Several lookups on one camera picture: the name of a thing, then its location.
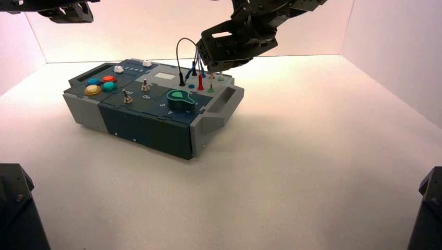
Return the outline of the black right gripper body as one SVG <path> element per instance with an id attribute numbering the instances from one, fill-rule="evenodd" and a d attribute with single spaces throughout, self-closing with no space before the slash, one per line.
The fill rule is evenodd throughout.
<path id="1" fill-rule="evenodd" d="M 230 63 L 256 57 L 278 45 L 277 11 L 238 10 L 231 19 L 201 33 L 197 49 L 205 63 Z"/>

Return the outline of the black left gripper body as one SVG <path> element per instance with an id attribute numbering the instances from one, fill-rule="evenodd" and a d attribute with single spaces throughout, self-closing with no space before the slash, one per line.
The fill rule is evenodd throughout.
<path id="1" fill-rule="evenodd" d="M 90 11 L 88 3 L 97 3 L 99 1 L 71 1 L 71 0 L 2 0 L 1 12 L 39 12 L 51 9 L 60 9 L 64 7 L 80 6 L 83 12 Z"/>

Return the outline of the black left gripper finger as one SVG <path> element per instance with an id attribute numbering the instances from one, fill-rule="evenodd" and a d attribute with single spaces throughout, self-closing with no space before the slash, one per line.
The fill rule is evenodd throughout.
<path id="1" fill-rule="evenodd" d="M 67 8 L 69 22 L 93 22 L 93 14 L 88 3 L 73 3 Z"/>
<path id="2" fill-rule="evenodd" d="M 50 21 L 55 23 L 68 23 L 68 18 L 66 15 L 66 10 L 69 9 L 69 6 L 59 6 L 44 10 L 37 11 L 43 17 L 48 18 Z"/>

